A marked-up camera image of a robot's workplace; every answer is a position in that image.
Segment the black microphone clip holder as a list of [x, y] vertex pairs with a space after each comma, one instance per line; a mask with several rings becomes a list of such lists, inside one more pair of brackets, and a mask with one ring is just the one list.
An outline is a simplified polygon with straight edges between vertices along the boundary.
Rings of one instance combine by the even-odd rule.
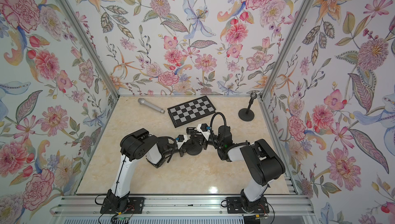
[[257, 95], [256, 92], [252, 92], [250, 97], [251, 97], [252, 100], [254, 100], [254, 99], [256, 99], [258, 97], [258, 95]]

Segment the black round stand base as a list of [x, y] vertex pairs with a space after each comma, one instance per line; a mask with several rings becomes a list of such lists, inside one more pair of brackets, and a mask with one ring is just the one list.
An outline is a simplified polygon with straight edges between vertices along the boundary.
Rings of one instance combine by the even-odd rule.
[[251, 109], [247, 109], [247, 108], [240, 109], [238, 112], [238, 116], [241, 120], [246, 122], [250, 122], [255, 118], [254, 112]]

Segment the black microphone stand pole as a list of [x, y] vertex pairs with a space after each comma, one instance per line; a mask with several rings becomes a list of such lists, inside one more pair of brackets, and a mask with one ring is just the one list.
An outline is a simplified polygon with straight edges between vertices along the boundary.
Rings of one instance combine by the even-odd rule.
[[250, 101], [249, 101], [249, 105], [248, 105], [247, 111], [246, 111], [246, 114], [248, 114], [250, 112], [253, 103], [254, 103], [254, 98], [251, 97]]

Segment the black round disc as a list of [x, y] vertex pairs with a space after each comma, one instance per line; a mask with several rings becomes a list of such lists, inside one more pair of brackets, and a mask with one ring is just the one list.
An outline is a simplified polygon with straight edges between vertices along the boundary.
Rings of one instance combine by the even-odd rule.
[[186, 146], [186, 153], [190, 156], [197, 156], [202, 152], [202, 148], [199, 142], [196, 142], [196, 146], [191, 148], [191, 140], [188, 140], [185, 144]]

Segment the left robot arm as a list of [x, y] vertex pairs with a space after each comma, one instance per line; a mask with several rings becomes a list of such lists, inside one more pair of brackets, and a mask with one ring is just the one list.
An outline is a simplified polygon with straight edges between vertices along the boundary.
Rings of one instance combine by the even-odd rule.
[[128, 207], [130, 184], [139, 161], [147, 161], [158, 168], [164, 162], [169, 163], [175, 152], [188, 140], [188, 135], [176, 138], [157, 137], [141, 128], [126, 135], [120, 142], [121, 161], [118, 173], [112, 187], [108, 190], [105, 203], [109, 203], [116, 211], [123, 211]]

